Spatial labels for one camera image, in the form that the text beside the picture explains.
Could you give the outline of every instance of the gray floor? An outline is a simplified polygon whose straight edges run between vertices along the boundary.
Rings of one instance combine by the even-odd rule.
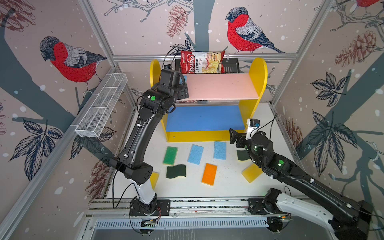
[[[142,236],[132,229],[125,230],[95,230],[92,240],[327,240],[330,234],[322,227],[293,217],[293,221],[283,229],[281,234],[272,233],[266,228],[211,228],[183,230],[155,230],[150,236]]]

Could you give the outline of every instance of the leaf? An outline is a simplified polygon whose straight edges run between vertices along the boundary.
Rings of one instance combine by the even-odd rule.
[[[47,132],[48,132],[48,136],[54,139],[61,139],[63,137],[63,134],[61,133],[61,131],[55,127],[48,129]]]
[[[343,168],[344,163],[344,151],[343,146],[341,145],[340,140],[338,137],[332,133],[328,137],[328,144],[329,144],[329,155],[333,159],[333,161],[336,163],[337,167],[341,171]]]
[[[339,95],[337,95],[337,93],[335,93],[335,95],[333,95],[330,99],[329,99],[329,102],[327,104],[327,107],[332,107],[333,105],[335,105],[337,103],[339,99]]]
[[[15,152],[9,161],[22,155],[26,155],[36,145],[37,142],[40,142],[40,136],[41,135],[32,135],[22,139],[16,146]]]
[[[185,44],[185,48],[191,49],[191,42],[188,37],[185,39],[184,44]]]
[[[25,129],[32,134],[39,135],[40,133],[43,132],[43,129],[37,123],[27,121],[23,118],[23,124]]]
[[[340,139],[352,144],[355,148],[358,147],[355,134],[353,134],[353,132],[344,124],[337,123],[333,129],[335,130],[336,136],[338,136]]]
[[[319,90],[331,90],[331,85],[323,80],[323,79],[319,79],[319,80],[316,80],[314,82],[311,82],[311,84],[316,88],[316,89],[319,89]]]
[[[84,139],[83,137],[80,137],[79,135],[76,135],[74,138],[73,144],[72,144],[72,150],[71,150],[71,158],[74,158],[79,154],[81,149],[83,148]]]
[[[313,116],[313,119],[314,121],[316,122],[317,125],[319,125],[319,127],[321,128],[326,128],[328,127],[328,121],[326,118],[324,118],[321,114],[317,113],[317,112],[314,112],[312,110],[312,116]]]
[[[325,170],[328,163],[328,142],[323,139],[314,149],[314,163],[320,178],[321,173]]]
[[[91,153],[101,152],[100,142],[95,137],[83,137],[84,146]]]
[[[327,139],[327,129],[315,128],[308,135],[308,144],[318,145],[322,140]]]
[[[44,155],[48,157],[55,148],[55,143],[52,138],[45,136],[43,140]]]
[[[343,77],[336,85],[336,91],[340,91],[347,83],[349,76]]]
[[[336,77],[332,73],[326,72],[327,77],[326,77],[326,82],[328,85],[331,87],[331,89],[336,89]]]
[[[43,158],[43,144],[40,139],[41,137],[37,136],[38,141],[35,142],[25,158],[24,171],[29,181],[32,180],[41,166],[41,159]]]
[[[110,127],[104,127],[101,134],[100,134],[100,137],[98,137],[98,140],[100,142],[105,142],[105,141],[109,140],[115,133],[116,133],[116,131],[114,131]]]
[[[332,97],[333,94],[335,94],[335,92],[332,90],[321,91],[316,98],[320,100],[325,100]]]

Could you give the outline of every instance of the snack package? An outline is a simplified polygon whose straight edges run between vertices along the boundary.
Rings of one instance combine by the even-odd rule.
[[[224,52],[181,51],[181,73],[224,73],[222,61]]]

